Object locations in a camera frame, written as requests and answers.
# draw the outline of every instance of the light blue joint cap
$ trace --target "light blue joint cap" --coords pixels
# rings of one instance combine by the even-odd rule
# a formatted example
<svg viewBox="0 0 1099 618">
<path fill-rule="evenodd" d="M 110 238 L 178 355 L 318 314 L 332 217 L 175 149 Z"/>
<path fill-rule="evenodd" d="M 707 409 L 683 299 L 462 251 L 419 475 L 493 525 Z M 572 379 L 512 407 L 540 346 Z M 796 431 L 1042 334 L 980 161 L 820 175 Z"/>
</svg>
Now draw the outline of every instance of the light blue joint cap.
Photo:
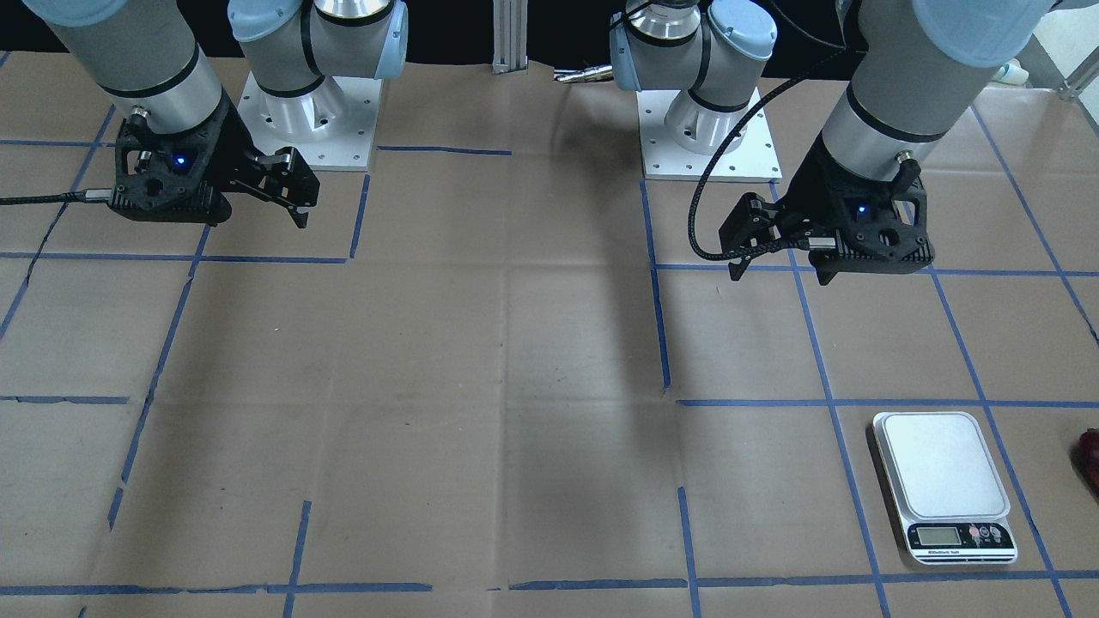
<svg viewBox="0 0 1099 618">
<path fill-rule="evenodd" d="M 258 41 L 282 27 L 300 7 L 301 0 L 230 0 L 233 38 L 241 43 Z"/>
<path fill-rule="evenodd" d="M 1030 42 L 1050 2 L 1034 0 L 912 0 L 915 19 L 944 54 L 975 68 L 1015 57 Z"/>
<path fill-rule="evenodd" d="M 378 70 L 375 79 L 397 79 L 404 71 L 404 58 L 409 48 L 409 8 L 404 0 L 393 7 L 389 18 L 389 35 L 381 46 L 381 57 L 378 58 Z"/>
<path fill-rule="evenodd" d="M 23 0 L 23 3 L 52 24 L 84 27 L 107 21 L 126 4 L 126 0 Z"/>
<path fill-rule="evenodd" d="M 614 68 L 614 84 L 619 88 L 641 92 L 641 80 L 637 79 L 637 67 L 633 63 L 633 52 L 630 49 L 630 37 L 625 34 L 624 24 L 619 24 L 611 31 L 611 66 Z"/>
<path fill-rule="evenodd" d="M 778 29 L 770 13 L 750 0 L 714 0 L 710 5 L 714 32 L 740 53 L 757 60 L 770 59 Z"/>
</svg>

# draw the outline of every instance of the dark red object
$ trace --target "dark red object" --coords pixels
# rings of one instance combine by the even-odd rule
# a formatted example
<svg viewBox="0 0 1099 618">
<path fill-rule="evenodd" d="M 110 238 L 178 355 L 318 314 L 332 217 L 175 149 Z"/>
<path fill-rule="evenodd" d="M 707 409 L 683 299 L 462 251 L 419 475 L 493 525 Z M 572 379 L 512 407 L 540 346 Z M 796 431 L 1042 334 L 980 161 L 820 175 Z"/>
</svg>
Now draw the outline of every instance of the dark red object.
<svg viewBox="0 0 1099 618">
<path fill-rule="evenodd" d="M 1089 429 L 1080 434 L 1076 464 L 1091 490 L 1099 497 L 1099 429 Z"/>
</svg>

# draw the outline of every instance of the kitchen scale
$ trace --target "kitchen scale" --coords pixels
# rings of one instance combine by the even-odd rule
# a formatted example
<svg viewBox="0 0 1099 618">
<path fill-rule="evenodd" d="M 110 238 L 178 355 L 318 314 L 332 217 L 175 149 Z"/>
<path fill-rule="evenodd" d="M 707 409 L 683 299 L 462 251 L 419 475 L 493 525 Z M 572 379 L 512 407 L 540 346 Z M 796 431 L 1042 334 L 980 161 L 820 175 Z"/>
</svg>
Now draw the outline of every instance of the kitchen scale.
<svg viewBox="0 0 1099 618">
<path fill-rule="evenodd" d="M 965 412 L 881 412 L 874 435 L 912 558 L 923 564 L 1019 558 L 1011 504 L 977 421 Z"/>
</svg>

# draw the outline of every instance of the metal bar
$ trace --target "metal bar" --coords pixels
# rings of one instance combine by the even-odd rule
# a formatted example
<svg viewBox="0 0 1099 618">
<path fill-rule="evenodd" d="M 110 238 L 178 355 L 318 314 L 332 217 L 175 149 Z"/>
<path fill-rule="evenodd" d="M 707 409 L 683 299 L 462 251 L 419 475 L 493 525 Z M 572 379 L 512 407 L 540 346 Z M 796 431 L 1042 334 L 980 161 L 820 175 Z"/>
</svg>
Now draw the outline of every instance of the metal bar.
<svg viewBox="0 0 1099 618">
<path fill-rule="evenodd" d="M 526 70 L 526 0 L 493 0 L 496 52 L 492 73 Z"/>
<path fill-rule="evenodd" d="M 1080 96 L 1080 92 L 1088 87 L 1095 78 L 1099 77 L 1099 47 L 1096 47 L 1087 58 L 1076 67 L 1072 75 L 1065 78 L 1061 88 L 1057 88 L 1057 96 L 1062 100 L 1072 101 Z"/>
</svg>

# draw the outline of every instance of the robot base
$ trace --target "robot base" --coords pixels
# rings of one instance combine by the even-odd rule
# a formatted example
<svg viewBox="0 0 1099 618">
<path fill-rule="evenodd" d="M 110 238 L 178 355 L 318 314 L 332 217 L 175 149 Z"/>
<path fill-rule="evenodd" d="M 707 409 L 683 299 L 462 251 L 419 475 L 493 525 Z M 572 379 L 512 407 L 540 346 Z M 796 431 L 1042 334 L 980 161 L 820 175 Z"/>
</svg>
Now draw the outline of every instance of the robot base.
<svg viewBox="0 0 1099 618">
<path fill-rule="evenodd" d="M 676 143 L 664 118 L 678 92 L 648 90 L 637 93 L 641 120 L 641 154 L 645 178 L 652 180 L 698 180 L 710 155 L 692 153 Z M 758 90 L 748 106 L 759 101 Z M 725 153 L 710 176 L 711 183 L 769 183 L 782 177 L 778 154 L 770 139 L 767 117 L 759 112 L 745 131 L 740 147 Z"/>
<path fill-rule="evenodd" d="M 273 153 L 284 146 L 298 148 L 309 166 L 324 172 L 369 172 L 374 135 L 381 106 L 381 80 L 359 77 L 334 78 L 343 89 L 344 113 L 331 124 L 296 140 L 273 130 L 263 103 L 264 92 L 248 74 L 237 109 L 252 132 L 256 147 Z"/>
</svg>

